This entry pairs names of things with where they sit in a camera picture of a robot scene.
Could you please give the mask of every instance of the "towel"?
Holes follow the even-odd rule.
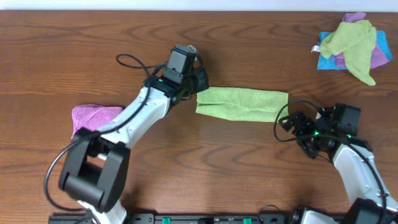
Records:
[[[197,113],[230,121],[275,122],[287,100],[288,94],[279,91],[210,87],[197,94]],[[285,108],[280,117],[287,115]]]
[[[105,107],[101,105],[80,105],[72,109],[73,134],[85,127],[90,131],[104,126],[122,112],[117,106]]]
[[[337,30],[326,37],[320,46],[325,58],[343,52],[347,69],[362,82],[375,85],[369,74],[372,51],[376,46],[376,28],[369,21],[341,22]]]
[[[323,39],[330,34],[331,32],[320,32],[319,38],[321,41],[323,41]],[[377,45],[380,47],[383,54],[387,57],[388,61],[391,61],[393,59],[393,56],[387,43],[386,33],[383,30],[378,30],[376,31],[376,35]],[[322,55],[319,55],[317,70],[347,70],[347,68],[345,67],[345,65],[344,67],[338,67],[336,64],[336,60],[333,57],[325,58]]]
[[[365,18],[366,13],[364,12],[355,12],[355,13],[346,13],[343,17],[343,22],[356,22],[361,21]],[[346,68],[346,63],[344,61],[343,53],[340,53],[335,56],[336,66]],[[384,65],[388,62],[388,58],[383,54],[379,44],[376,41],[376,47],[372,51],[371,56],[371,69],[376,68],[378,66]]]

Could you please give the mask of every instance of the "white wall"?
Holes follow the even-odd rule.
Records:
[[[398,12],[398,0],[0,0],[0,9]]]

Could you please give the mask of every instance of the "wooden table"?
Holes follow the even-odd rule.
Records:
[[[336,12],[0,12],[0,223],[45,223],[56,210],[45,200],[47,167],[72,134],[76,105],[127,106],[145,79],[114,60],[131,53],[146,64],[169,58],[174,44],[201,53],[211,86],[289,93],[289,101],[337,102],[362,108],[361,138],[398,199],[398,61],[371,70],[376,86],[347,71],[316,71],[310,49],[322,30],[334,31]],[[367,16],[387,32],[398,55],[398,14]],[[131,153],[122,202],[130,211],[256,213],[266,204],[299,204],[345,212],[338,171],[311,160],[294,142],[279,143],[272,123],[232,122],[195,114],[195,99],[155,123]],[[309,109],[307,105],[290,108]],[[59,191],[62,163],[50,193]]]

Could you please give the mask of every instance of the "pink towel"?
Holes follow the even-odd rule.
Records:
[[[365,12],[346,13],[343,17],[343,22],[361,21],[365,18],[365,16],[366,16]],[[343,67],[343,68],[346,67],[343,53],[336,55],[335,60],[337,67]],[[387,62],[388,58],[383,54],[380,47],[376,45],[376,47],[372,51],[371,68],[376,68],[378,66],[386,64]]]
[[[101,105],[80,105],[72,110],[73,134],[81,127],[90,131],[104,126],[122,112],[123,108],[117,106],[105,107]]]

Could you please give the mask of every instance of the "green towel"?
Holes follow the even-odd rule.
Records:
[[[376,82],[369,75],[371,55],[376,46],[376,28],[369,21],[341,22],[337,30],[326,37],[320,46],[325,58],[343,53],[347,69],[368,85]]]
[[[210,87],[197,95],[197,113],[230,121],[274,122],[288,98],[279,91],[226,87]],[[287,115],[286,108],[280,117]]]

